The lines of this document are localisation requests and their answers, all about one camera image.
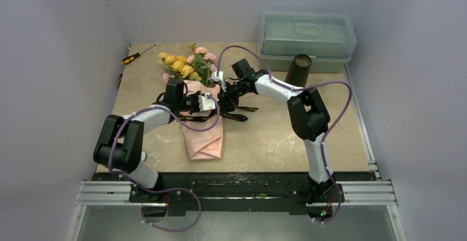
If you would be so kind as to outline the aluminium rail frame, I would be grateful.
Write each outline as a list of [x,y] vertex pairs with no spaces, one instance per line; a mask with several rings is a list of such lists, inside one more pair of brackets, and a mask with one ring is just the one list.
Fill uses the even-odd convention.
[[[172,79],[164,94],[149,108],[125,117],[106,118],[94,151],[94,161],[108,168],[81,185],[77,205],[124,206],[141,209],[142,222],[154,227],[152,209],[167,216],[187,211],[288,212],[306,215],[325,225],[343,206],[385,206],[397,240],[404,240],[397,200],[389,181],[352,180],[334,172],[327,157],[327,137],[336,126],[319,94],[318,86],[283,82],[269,67],[253,69],[242,59],[232,65],[236,81],[228,83],[219,70],[212,75],[221,87],[217,97],[200,91],[183,94],[183,84]],[[201,122],[193,113],[211,111],[216,120],[233,118],[241,96],[253,93],[287,106],[294,133],[303,141],[307,172],[156,172],[142,159],[143,135],[178,121]]]

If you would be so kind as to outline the yellow black handled screwdriver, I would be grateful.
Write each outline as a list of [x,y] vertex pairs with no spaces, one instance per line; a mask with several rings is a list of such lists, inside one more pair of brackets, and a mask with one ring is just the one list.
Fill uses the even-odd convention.
[[152,46],[148,47],[147,49],[141,51],[141,52],[136,52],[130,56],[127,56],[125,58],[122,59],[122,64],[124,65],[127,65],[127,64],[130,64],[132,63],[133,61],[135,61],[137,58],[139,58],[143,53],[151,50],[152,48],[154,48],[156,46],[156,44],[153,44]]

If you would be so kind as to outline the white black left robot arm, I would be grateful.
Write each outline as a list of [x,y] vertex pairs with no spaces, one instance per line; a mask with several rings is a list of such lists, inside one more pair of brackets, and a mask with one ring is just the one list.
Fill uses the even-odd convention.
[[94,149],[94,162],[140,184],[149,201],[161,200],[164,187],[158,183],[159,174],[142,159],[144,135],[173,122],[181,112],[200,112],[201,96],[201,91],[189,91],[182,80],[172,79],[148,108],[126,116],[107,116]]

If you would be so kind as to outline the green translucent plastic storage box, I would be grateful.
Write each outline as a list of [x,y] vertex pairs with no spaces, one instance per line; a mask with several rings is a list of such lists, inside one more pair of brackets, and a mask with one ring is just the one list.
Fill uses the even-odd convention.
[[288,71],[298,54],[313,73],[340,73],[357,45],[347,14],[266,11],[258,27],[258,54],[272,70]]

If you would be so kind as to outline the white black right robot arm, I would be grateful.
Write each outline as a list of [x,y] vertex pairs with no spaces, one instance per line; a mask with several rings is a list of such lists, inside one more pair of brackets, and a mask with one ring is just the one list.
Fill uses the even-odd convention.
[[246,59],[232,65],[237,76],[233,84],[226,83],[218,94],[221,108],[232,112],[239,107],[239,98],[253,93],[263,95],[287,106],[291,127],[303,140],[308,161],[309,204],[336,199],[342,202],[343,191],[336,182],[327,160],[326,138],[330,115],[316,88],[293,86],[273,77],[266,70],[254,70]]

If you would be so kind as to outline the dark cylindrical vase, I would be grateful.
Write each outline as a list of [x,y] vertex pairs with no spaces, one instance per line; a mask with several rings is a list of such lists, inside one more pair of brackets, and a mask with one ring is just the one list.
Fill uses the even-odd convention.
[[311,64],[312,59],[306,54],[298,54],[294,56],[286,75],[285,82],[290,85],[305,87]]

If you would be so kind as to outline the pink paper flower bouquet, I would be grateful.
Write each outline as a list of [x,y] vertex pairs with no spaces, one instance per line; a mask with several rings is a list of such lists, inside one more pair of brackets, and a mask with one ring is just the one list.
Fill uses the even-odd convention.
[[[181,79],[186,86],[184,93],[188,95],[201,92],[211,94],[213,98],[220,93],[220,87],[214,85],[211,75],[217,71],[217,57],[205,47],[195,43],[189,46],[192,54],[175,56],[166,52],[158,54],[159,63],[166,66],[162,77],[164,83],[170,79]],[[221,159],[223,123],[216,116],[216,110],[204,112],[182,112],[180,119],[189,158],[191,160]]]

